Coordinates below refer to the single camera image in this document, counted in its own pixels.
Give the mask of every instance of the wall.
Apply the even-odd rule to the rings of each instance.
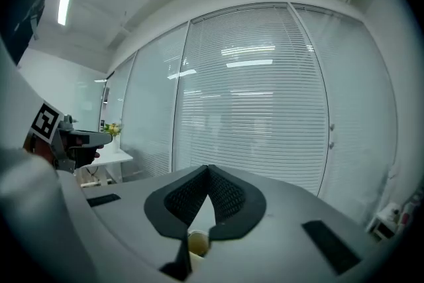
[[[424,43],[405,0],[352,0],[364,12],[394,88],[397,107],[397,154],[390,199],[403,203],[424,171]]]
[[[322,6],[355,18],[362,18],[356,9],[338,0],[175,0],[151,14],[123,41],[112,57],[109,73],[147,42],[192,18],[227,7],[273,1]]]
[[[27,49],[19,73],[44,100],[79,122],[77,129],[98,131],[105,74],[84,66]]]

